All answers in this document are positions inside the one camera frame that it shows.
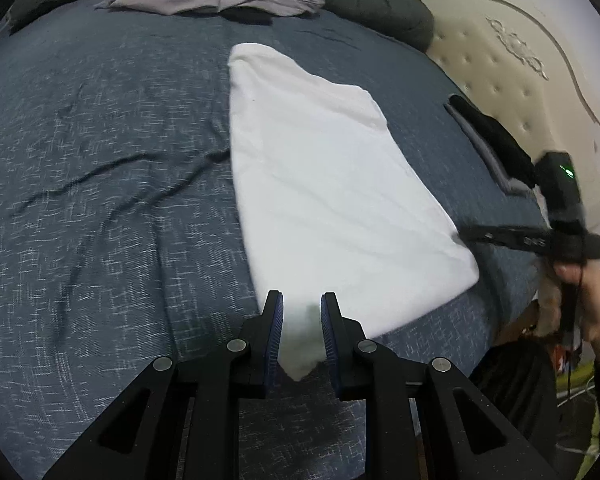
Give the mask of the person's right hand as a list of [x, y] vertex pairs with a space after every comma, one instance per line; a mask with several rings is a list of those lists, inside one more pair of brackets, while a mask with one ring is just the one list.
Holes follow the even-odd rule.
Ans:
[[600, 266], [593, 261], [585, 266], [555, 263], [556, 276], [565, 284], [580, 286], [583, 337], [600, 363]]

